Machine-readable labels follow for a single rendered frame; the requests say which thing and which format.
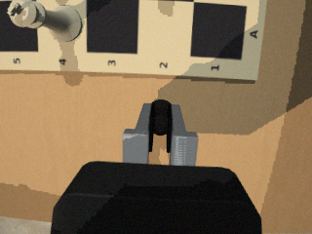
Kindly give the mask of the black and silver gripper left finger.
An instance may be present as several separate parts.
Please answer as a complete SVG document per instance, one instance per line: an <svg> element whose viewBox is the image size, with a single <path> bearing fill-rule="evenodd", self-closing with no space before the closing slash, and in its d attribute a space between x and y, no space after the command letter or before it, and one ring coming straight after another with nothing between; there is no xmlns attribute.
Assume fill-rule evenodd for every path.
<svg viewBox="0 0 312 234"><path fill-rule="evenodd" d="M148 164L153 146L154 113L155 103L144 103L136 128L123 132L123 163Z"/></svg>

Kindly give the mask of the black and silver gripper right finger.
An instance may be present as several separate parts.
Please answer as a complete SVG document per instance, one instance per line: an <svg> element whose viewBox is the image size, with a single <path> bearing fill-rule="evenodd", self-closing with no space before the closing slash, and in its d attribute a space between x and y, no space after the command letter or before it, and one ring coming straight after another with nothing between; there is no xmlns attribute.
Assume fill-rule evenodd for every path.
<svg viewBox="0 0 312 234"><path fill-rule="evenodd" d="M187 132L178 104L168 104L167 153L170 165L196 166L198 136Z"/></svg>

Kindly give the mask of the black and cream chessboard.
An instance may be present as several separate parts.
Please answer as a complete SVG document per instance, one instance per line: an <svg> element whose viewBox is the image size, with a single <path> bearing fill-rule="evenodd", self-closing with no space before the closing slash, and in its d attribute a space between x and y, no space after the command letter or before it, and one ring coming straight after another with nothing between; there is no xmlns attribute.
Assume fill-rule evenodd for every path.
<svg viewBox="0 0 312 234"><path fill-rule="evenodd" d="M15 25L0 0L0 70L257 80L267 0L32 0L75 9L79 36Z"/></svg>

